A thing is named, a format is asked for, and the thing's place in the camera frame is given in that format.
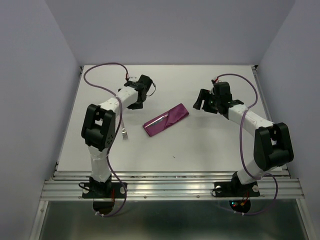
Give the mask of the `pink handled knife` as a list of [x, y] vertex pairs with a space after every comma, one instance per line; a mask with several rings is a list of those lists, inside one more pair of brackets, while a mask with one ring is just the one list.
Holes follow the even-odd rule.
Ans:
[[153, 122], [149, 123], [148, 125], [146, 125], [145, 127], [149, 127], [149, 126], [153, 126], [159, 122], [161, 122], [163, 119], [167, 118], [169, 116], [169, 114], [165, 114], [165, 115], [162, 115], [161, 117], [157, 118], [156, 120], [154, 120]]

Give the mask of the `purple cloth napkin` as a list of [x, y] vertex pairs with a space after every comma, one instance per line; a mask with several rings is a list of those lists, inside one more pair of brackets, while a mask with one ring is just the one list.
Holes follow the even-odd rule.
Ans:
[[[167, 113], [168, 113], [168, 117], [164, 118], [161, 122], [158, 122], [157, 124], [146, 127], [146, 125], [150, 124], [154, 120], [158, 119], [159, 117]], [[175, 107], [169, 109], [168, 111], [162, 113], [161, 115], [147, 121], [145, 124], [142, 125], [142, 127], [146, 131], [149, 137], [153, 137], [165, 131], [169, 127], [177, 124], [178, 122], [182, 121], [188, 116], [189, 116], [188, 110], [185, 108], [185, 106], [182, 103], [180, 103]]]

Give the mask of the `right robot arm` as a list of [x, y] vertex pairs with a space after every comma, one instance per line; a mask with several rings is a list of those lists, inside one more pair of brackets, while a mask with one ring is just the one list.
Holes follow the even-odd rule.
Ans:
[[233, 99], [228, 82], [214, 83], [211, 90], [201, 89], [193, 108], [212, 114], [221, 114], [238, 124], [254, 138], [253, 159], [242, 162], [230, 181], [214, 183], [213, 196], [217, 198], [260, 195], [257, 181], [267, 172], [281, 167], [294, 159], [289, 128], [284, 123], [274, 123], [249, 110], [246, 105]]

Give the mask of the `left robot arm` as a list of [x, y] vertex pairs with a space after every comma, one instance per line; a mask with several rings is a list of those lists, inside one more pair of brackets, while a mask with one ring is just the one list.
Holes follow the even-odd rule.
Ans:
[[125, 108], [141, 109], [153, 84], [149, 76], [141, 75], [138, 81], [128, 81], [117, 94], [98, 105], [87, 107], [81, 137], [88, 146], [91, 174], [87, 191], [100, 197], [111, 193], [112, 174], [107, 163], [108, 150], [116, 138], [116, 118]]

